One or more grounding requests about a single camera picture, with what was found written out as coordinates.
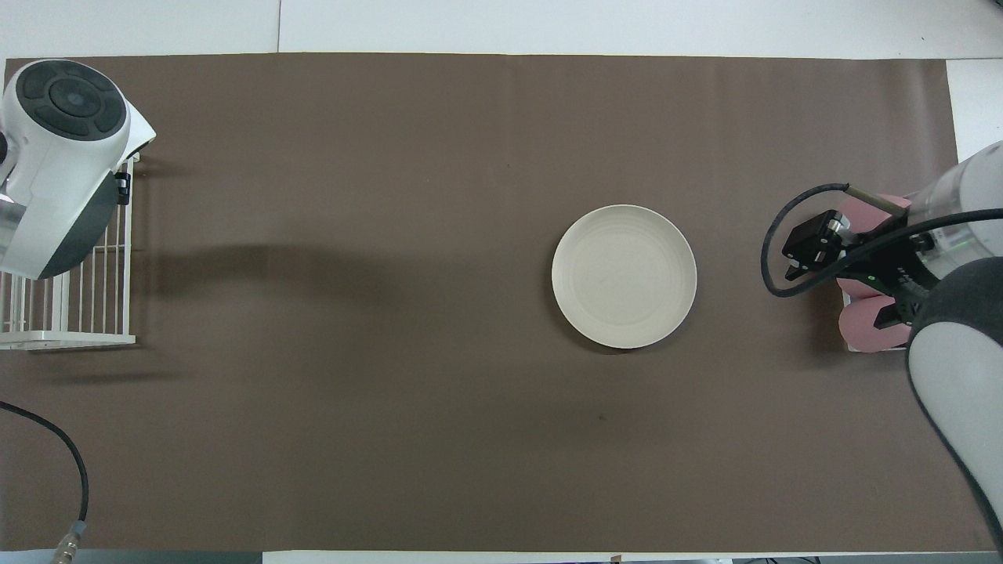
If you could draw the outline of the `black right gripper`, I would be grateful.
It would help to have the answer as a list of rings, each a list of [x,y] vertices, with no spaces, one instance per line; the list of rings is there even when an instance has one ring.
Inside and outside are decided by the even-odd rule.
[[[784,279],[795,281],[806,273],[818,272],[834,264],[852,239],[849,219],[835,210],[825,211],[796,226],[782,246],[782,255],[788,260]],[[896,325],[911,326],[912,307],[925,301],[928,293],[939,284],[939,278],[923,261],[923,253],[931,250],[932,236],[928,234],[895,240],[850,264],[838,278],[853,280],[871,292],[896,300],[875,314],[878,330]]]

